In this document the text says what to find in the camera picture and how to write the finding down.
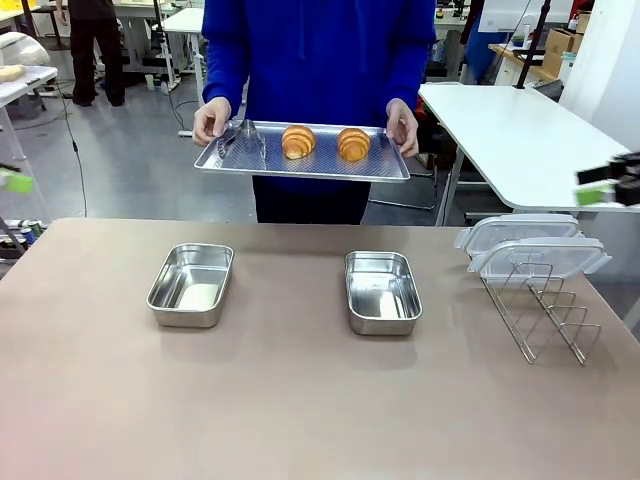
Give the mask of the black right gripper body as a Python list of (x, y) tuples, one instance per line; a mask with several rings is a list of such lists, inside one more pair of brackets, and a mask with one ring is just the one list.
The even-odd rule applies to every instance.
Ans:
[(615, 156), (609, 163), (610, 178), (615, 181), (614, 198), (624, 206), (640, 203), (639, 153), (631, 152)]

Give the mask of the person's left hand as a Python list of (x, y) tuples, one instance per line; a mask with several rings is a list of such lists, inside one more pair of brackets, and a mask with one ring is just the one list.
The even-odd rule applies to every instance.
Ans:
[(386, 134), (397, 145), (400, 154), (408, 158), (419, 153), (418, 122), (413, 111), (401, 99), (394, 98), (386, 106)]

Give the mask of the person's right hand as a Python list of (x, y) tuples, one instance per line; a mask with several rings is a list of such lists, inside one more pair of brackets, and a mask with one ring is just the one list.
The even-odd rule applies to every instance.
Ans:
[(206, 147), (214, 139), (223, 135), (227, 122), (231, 119), (232, 108), (225, 97), (215, 97), (194, 114), (193, 141)]

